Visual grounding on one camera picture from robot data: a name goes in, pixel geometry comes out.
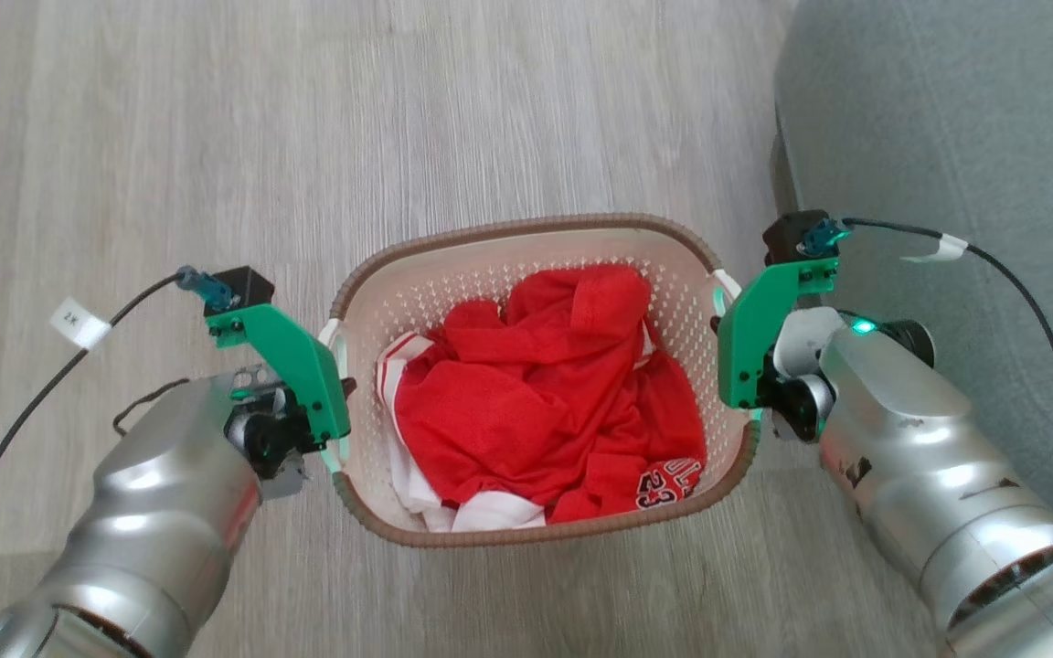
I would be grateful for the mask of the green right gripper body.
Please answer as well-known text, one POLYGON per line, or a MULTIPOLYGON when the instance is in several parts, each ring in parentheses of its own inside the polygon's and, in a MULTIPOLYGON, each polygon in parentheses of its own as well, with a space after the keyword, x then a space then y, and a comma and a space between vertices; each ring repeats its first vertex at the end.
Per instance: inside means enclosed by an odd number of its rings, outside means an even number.
POLYGON ((718 395, 729 408, 772 408, 795 437, 822 433, 835 392, 820 359, 841 328, 835 310, 797 310, 804 296, 835 288, 836 257, 773 265, 720 315, 718 395))

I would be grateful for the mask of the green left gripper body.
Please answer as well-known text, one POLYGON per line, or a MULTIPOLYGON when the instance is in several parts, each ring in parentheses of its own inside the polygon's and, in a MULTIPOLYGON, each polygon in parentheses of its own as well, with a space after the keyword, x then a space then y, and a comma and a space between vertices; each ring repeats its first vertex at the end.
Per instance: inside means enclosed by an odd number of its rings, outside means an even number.
POLYGON ((260 478, 274 478, 293 455, 338 447, 350 436, 347 392, 333 350, 271 304, 206 311, 218 348, 249 345, 263 359, 249 383, 229 392, 227 432, 260 478))

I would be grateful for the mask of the beige laundry basket brown rim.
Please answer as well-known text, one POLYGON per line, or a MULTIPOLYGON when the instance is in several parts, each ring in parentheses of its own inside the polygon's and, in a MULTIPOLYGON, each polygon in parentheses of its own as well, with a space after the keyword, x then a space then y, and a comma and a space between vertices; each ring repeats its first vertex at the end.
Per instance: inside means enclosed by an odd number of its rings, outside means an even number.
POLYGON ((342 375, 356 381, 347 396, 351 432, 324 455, 335 492, 367 532, 409 549, 572 540, 706 511, 739 487, 758 446, 756 413, 728 408, 718 398, 718 339, 709 325, 741 292, 697 233, 643 213, 497 222, 382 250, 351 271, 319 334, 342 375), (602 263, 635 267, 651 283, 649 316, 664 348, 686 370, 706 425, 701 483, 686 500, 652 511, 504 532, 430 532, 400 503, 392 483, 392 421, 376 391, 377 358, 401 334, 441 324, 457 303, 479 297, 503 302, 515 284, 538 271, 602 263))

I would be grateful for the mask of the red basketball jersey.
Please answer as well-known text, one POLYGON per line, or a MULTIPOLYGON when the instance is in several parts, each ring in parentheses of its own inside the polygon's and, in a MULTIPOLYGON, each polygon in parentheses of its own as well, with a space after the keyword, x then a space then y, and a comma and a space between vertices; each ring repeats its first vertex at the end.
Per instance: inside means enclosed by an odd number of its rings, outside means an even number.
POLYGON ((431 348, 405 368, 396 413, 442 502, 505 492, 554 525, 693 494, 706 428, 651 297, 627 265, 540 271, 505 303, 461 302, 421 334, 431 348))

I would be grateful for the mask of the grey fabric sofa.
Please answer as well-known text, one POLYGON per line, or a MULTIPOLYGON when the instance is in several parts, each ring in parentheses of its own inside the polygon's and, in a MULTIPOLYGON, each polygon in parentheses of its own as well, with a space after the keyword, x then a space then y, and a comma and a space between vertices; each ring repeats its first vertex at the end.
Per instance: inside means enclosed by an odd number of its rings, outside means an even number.
MULTIPOLYGON (((795 200, 994 255, 1053 332, 1053 0, 801 0, 774 75, 795 200)), ((936 367, 1053 509, 1053 346, 971 253, 858 228, 831 303, 931 330, 936 367)))

